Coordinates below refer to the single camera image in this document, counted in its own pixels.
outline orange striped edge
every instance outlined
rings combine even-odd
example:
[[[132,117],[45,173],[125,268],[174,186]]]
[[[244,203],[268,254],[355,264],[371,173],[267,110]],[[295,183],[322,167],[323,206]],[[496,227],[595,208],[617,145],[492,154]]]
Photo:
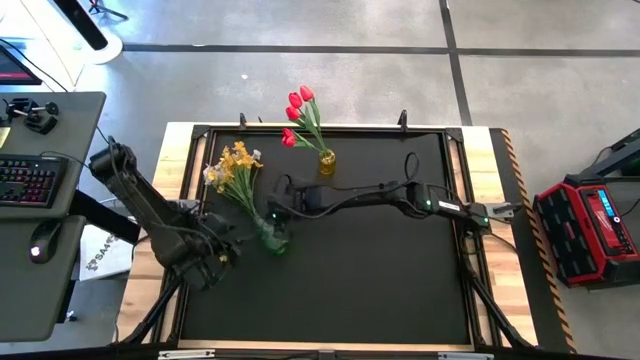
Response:
[[[533,213],[533,208],[531,206],[531,202],[529,201],[527,190],[524,186],[524,180],[522,180],[522,173],[520,172],[520,167],[518,166],[518,161],[516,160],[515,151],[513,149],[513,146],[511,145],[511,138],[509,136],[509,132],[503,129],[502,135],[504,136],[504,142],[507,146],[507,152],[509,153],[509,158],[511,158],[513,172],[515,173],[516,179],[518,180],[518,187],[520,188],[520,195],[522,196],[522,204],[524,205],[524,210],[527,214],[527,218],[529,219],[529,225],[531,225],[533,237],[536,239],[536,246],[538,247],[538,255],[540,256],[540,261],[542,261],[542,267],[544,268],[544,271],[547,275],[549,290],[551,290],[553,303],[556,306],[556,310],[558,312],[558,318],[560,318],[560,324],[562,326],[562,330],[564,331],[567,345],[569,346],[569,352],[575,354],[577,353],[576,345],[573,342],[573,336],[571,336],[571,328],[569,327],[569,320],[567,319],[567,315],[564,312],[564,306],[562,305],[562,300],[560,299],[560,292],[558,291],[556,279],[553,276],[553,271],[552,271],[553,267],[549,262],[547,249],[544,245],[544,242],[542,241],[542,237],[540,236],[540,229],[538,228],[538,222],[536,221],[535,215]]]

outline glass vase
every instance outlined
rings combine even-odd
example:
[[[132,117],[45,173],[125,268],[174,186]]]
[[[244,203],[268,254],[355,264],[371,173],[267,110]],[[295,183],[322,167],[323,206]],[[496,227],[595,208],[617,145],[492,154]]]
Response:
[[[265,220],[254,209],[253,222],[256,224],[262,243],[275,255],[282,255],[287,250],[289,241],[278,234],[271,221]]]
[[[336,154],[333,150],[320,153],[318,158],[318,171],[322,176],[332,176],[336,172]]]

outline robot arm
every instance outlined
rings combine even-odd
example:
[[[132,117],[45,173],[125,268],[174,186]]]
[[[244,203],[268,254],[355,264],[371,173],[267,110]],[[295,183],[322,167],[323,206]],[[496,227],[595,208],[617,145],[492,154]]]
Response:
[[[333,214],[341,209],[389,205],[400,210],[404,215],[415,219],[425,219],[431,215],[442,216],[462,223],[463,231],[480,234],[490,233],[487,208],[483,204],[462,204],[438,197],[433,188],[440,186],[407,180],[396,181],[362,188],[336,189],[326,185],[297,186],[290,183],[284,195],[272,194],[267,198],[269,213],[267,221],[286,234],[286,224],[294,218],[318,219]],[[335,192],[347,192],[348,196],[337,202],[327,202],[326,195]],[[489,313],[494,317],[500,330],[504,333],[512,347],[532,348],[518,331],[511,325],[493,300],[480,277],[473,269],[467,251],[466,237],[459,239],[464,277],[471,283]]]
[[[219,235],[230,226],[218,217],[198,218],[168,202],[138,172],[131,149],[109,137],[109,147],[91,156],[89,168],[136,218],[151,238],[151,248],[164,268],[192,286],[206,289],[217,281],[205,258],[216,255],[232,264],[239,250]]]

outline flower bouquet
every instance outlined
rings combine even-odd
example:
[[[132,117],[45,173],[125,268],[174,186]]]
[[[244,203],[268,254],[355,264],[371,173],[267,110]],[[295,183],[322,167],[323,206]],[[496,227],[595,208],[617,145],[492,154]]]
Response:
[[[300,111],[303,101],[311,105],[313,116],[309,111],[309,105],[305,105],[304,112]],[[322,138],[320,110],[318,110],[313,90],[305,85],[300,86],[300,94],[295,92],[289,94],[289,103],[291,105],[285,110],[289,120],[309,131],[318,141],[318,146],[312,144],[304,136],[292,129],[282,129],[282,144],[288,147],[315,149],[319,154],[320,173],[327,176],[333,174],[336,169],[336,154],[327,148]]]
[[[207,165],[204,169],[204,181],[206,185],[215,187],[219,194],[237,202],[251,216],[265,246],[280,255],[286,250],[288,241],[274,235],[274,227],[260,216],[253,203],[258,169],[263,166],[258,162],[260,156],[258,150],[249,155],[242,141],[234,143],[233,151],[225,146],[218,164]]]

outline keyboard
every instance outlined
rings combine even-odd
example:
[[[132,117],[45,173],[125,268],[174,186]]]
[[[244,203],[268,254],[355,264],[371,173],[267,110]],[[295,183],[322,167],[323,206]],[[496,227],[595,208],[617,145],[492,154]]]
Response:
[[[50,208],[68,160],[0,154],[0,207]]]

